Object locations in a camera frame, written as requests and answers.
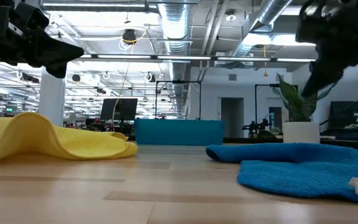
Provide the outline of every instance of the ceiling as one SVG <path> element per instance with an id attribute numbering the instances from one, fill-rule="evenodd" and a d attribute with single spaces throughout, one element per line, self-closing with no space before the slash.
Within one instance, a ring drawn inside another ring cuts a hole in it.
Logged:
<path id="1" fill-rule="evenodd" d="M 106 1 L 59 1 L 59 2 L 95 2 Z M 196 1 L 191 5 L 190 55 L 200 55 L 204 36 L 210 18 L 210 0 Z M 232 0 L 227 9 L 233 9 L 237 19 L 227 21 L 223 19 L 212 54 L 227 53 L 234 50 L 242 41 L 242 27 L 246 14 L 255 12 L 260 7 L 261 0 Z M 299 5 L 303 1 L 294 1 L 282 16 L 274 24 L 273 33 L 294 34 L 296 32 Z M 218 18 L 221 5 L 218 7 Z M 48 7 L 44 13 L 50 19 L 47 33 L 56 39 L 83 47 L 86 54 L 165 54 L 166 37 L 162 32 L 160 16 L 156 13 L 141 12 L 98 12 L 86 10 L 80 11 L 54 11 L 54 7 Z M 134 29 L 138 38 L 133 47 L 121 44 L 121 35 L 126 29 Z M 280 57 L 280 58 L 315 58 L 314 47 L 311 46 L 281 46 L 266 45 L 265 48 L 254 47 L 251 53 L 255 57 Z M 147 74 L 155 75 L 156 80 L 171 80 L 169 62 L 164 63 L 127 63 L 127 62 L 70 62 L 67 68 L 67 90 L 65 102 L 65 116 L 70 113 L 85 116 L 96 116 L 100 113 L 104 98 L 114 96 L 138 97 L 138 113 L 144 116 L 154 112 L 155 83 L 150 83 Z M 290 73 L 302 63 L 267 63 L 255 62 L 250 70 L 235 70 L 237 74 L 262 73 L 264 67 L 280 68 L 283 73 Z M 224 68 L 214 68 L 211 65 L 206 74 L 206 82 L 219 83 L 221 80 L 217 73 L 232 73 Z M 19 64 L 10 66 L 0 63 L 0 110 L 4 105 L 19 105 L 20 111 L 37 111 L 40 86 L 36 83 L 22 81 L 22 73 L 31 75 L 42 81 L 41 68 L 32 68 Z M 81 77 L 80 82 L 74 82 L 72 76 Z M 250 76 L 247 83 L 259 82 L 257 78 Z M 106 91 L 106 94 L 96 92 L 96 86 Z M 170 85 L 165 86 L 158 96 L 158 113 L 172 117 L 182 116 L 175 111 Z"/>

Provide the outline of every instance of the doorway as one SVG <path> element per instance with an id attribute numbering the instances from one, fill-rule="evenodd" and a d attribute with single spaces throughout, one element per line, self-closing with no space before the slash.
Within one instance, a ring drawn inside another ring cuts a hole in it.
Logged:
<path id="1" fill-rule="evenodd" d="M 221 120 L 225 122 L 225 138 L 243 138 L 244 131 L 244 99 L 222 98 Z"/>

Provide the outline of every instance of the white pot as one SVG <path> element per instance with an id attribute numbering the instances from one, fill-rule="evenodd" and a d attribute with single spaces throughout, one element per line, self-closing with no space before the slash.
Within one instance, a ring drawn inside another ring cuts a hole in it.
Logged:
<path id="1" fill-rule="evenodd" d="M 320 128 L 314 122 L 286 122 L 284 142 L 320 143 Z"/>

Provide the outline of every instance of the blue towel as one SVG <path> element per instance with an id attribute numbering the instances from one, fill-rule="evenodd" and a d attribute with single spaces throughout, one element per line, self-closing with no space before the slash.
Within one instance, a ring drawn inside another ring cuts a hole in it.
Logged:
<path id="1" fill-rule="evenodd" d="M 358 150 L 324 144 L 273 143 L 208 146 L 215 161 L 241 162 L 238 183 L 271 194 L 358 202 Z"/>

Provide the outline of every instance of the white column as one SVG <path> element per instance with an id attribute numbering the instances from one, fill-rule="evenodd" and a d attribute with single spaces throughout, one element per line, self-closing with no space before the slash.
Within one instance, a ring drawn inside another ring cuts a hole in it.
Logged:
<path id="1" fill-rule="evenodd" d="M 65 91 L 66 80 L 55 78 L 42 67 L 39 113 L 57 126 L 63 126 Z"/>

